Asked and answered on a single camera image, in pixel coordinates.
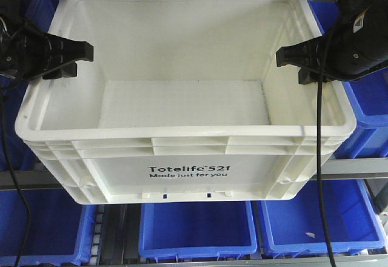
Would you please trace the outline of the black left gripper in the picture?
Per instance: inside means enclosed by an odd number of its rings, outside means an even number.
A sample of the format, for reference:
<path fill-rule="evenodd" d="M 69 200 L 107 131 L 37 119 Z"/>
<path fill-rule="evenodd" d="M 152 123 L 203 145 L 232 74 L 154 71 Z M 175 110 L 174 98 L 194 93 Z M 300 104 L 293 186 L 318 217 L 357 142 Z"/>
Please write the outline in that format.
<path fill-rule="evenodd" d="M 1 14 L 1 75 L 14 81 L 77 77 L 76 61 L 93 61 L 93 46 L 41 31 Z"/>

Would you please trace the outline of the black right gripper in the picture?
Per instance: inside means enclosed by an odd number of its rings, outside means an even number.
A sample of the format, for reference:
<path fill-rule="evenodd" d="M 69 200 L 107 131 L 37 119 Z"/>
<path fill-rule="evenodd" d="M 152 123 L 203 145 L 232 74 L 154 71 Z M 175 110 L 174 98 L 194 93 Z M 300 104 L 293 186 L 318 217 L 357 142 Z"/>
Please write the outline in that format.
<path fill-rule="evenodd" d="M 298 84 L 354 81 L 387 67 L 387 3 L 340 13 L 333 27 L 276 51 L 276 66 L 299 67 Z"/>

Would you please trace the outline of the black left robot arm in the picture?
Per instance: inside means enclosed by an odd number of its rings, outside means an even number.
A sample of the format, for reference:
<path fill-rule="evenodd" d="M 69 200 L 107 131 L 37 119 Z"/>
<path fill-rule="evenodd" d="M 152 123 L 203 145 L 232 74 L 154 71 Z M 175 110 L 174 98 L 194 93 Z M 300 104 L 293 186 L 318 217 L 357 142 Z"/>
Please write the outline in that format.
<path fill-rule="evenodd" d="M 77 61 L 93 61 L 93 46 L 43 32 L 20 14 L 21 0 L 1 0 L 1 75 L 14 81 L 77 76 Z"/>

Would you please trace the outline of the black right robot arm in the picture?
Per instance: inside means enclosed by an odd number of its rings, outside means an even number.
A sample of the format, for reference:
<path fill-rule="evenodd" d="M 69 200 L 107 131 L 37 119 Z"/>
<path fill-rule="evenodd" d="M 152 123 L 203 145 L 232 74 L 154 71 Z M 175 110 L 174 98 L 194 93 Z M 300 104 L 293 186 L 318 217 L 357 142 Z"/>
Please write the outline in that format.
<path fill-rule="evenodd" d="M 299 67 L 298 82 L 354 81 L 387 67 L 387 0 L 333 0 L 325 34 L 276 52 L 278 67 Z"/>

